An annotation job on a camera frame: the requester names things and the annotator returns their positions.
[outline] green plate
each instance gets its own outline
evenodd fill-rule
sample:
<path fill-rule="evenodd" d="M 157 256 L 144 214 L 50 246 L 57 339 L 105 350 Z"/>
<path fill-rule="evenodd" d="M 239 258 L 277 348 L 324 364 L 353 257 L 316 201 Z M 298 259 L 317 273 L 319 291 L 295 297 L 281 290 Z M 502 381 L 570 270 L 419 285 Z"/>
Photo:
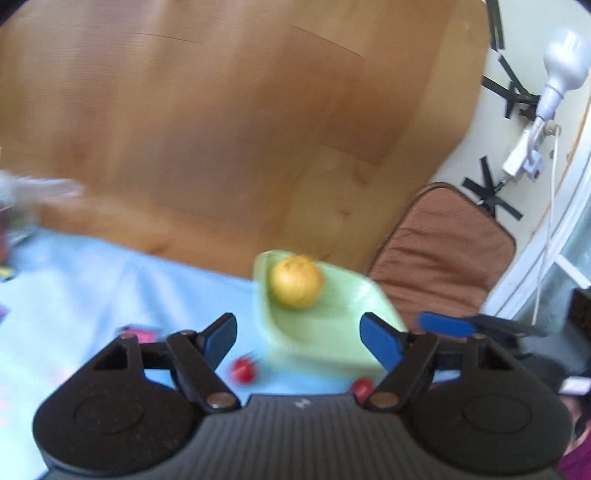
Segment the green plate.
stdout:
<path fill-rule="evenodd" d="M 316 262 L 325 280 L 318 302 L 306 310 L 284 307 L 270 292 L 268 276 L 273 265 L 290 255 L 294 254 L 272 250 L 255 261 L 256 313 L 270 363 L 316 375 L 383 374 L 359 337 L 361 316 L 374 312 L 400 331 L 406 327 L 381 288 L 363 275 Z"/>

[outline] white wall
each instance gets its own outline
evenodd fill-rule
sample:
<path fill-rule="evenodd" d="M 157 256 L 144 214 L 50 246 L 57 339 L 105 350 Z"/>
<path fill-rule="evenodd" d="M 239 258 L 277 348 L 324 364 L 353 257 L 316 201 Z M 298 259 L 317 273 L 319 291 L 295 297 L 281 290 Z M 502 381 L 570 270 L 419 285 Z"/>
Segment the white wall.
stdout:
<path fill-rule="evenodd" d="M 519 80 L 532 93 L 540 94 L 547 79 L 543 54 L 558 27 L 569 27 L 591 43 L 591 15 L 575 0 L 499 0 L 505 33 L 505 56 Z M 498 53 L 490 50 L 484 75 L 500 85 L 508 86 L 509 79 L 497 61 Z M 569 92 L 560 105 L 556 121 L 562 126 L 557 163 L 557 185 L 564 174 L 566 155 L 573 148 L 591 91 L 587 79 L 583 87 Z M 505 101 L 482 88 L 472 125 L 462 143 L 433 176 L 433 181 L 459 185 L 468 176 L 481 183 L 479 158 L 487 155 L 495 181 L 502 177 L 501 165 L 515 146 L 527 120 L 517 114 L 504 118 Z M 542 152 L 548 159 L 553 147 L 549 139 Z M 518 253 L 529 243 L 545 215 L 550 201 L 550 171 L 536 183 L 522 179 L 508 184 L 500 197 L 517 208 L 524 217 L 514 220 L 498 209 L 498 220 L 517 240 Z"/>

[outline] light bulb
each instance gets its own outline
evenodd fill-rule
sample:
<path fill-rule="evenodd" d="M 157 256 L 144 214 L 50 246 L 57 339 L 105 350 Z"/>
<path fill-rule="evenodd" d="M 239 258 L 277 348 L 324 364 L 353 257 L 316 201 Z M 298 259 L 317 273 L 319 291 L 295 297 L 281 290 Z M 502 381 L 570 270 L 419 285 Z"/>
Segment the light bulb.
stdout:
<path fill-rule="evenodd" d="M 537 116 L 548 121 L 567 90 L 581 88 L 591 66 L 591 47 L 572 30 L 560 29 L 544 54 L 548 82 L 538 103 Z"/>

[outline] cherry tomato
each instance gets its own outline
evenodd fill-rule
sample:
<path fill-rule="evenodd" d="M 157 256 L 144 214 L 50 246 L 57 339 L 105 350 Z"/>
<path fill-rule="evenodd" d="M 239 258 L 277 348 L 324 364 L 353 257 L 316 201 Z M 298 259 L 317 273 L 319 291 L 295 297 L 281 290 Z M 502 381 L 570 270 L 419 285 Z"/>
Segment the cherry tomato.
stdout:
<path fill-rule="evenodd" d="M 254 362 L 245 356 L 234 360 L 230 367 L 230 376 L 232 380 L 241 385 L 252 383 L 256 377 Z"/>
<path fill-rule="evenodd" d="M 362 403 L 374 391 L 374 383 L 369 378 L 355 380 L 349 390 L 354 393 L 357 401 Z"/>

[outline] maroon clothing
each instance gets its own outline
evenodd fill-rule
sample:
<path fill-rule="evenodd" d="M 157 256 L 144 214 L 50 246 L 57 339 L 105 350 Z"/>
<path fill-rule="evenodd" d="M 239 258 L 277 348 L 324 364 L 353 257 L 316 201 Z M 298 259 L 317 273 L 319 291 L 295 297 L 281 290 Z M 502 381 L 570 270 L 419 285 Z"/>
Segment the maroon clothing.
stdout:
<path fill-rule="evenodd" d="M 591 433 L 578 448 L 562 457 L 558 471 L 567 480 L 591 480 Z"/>

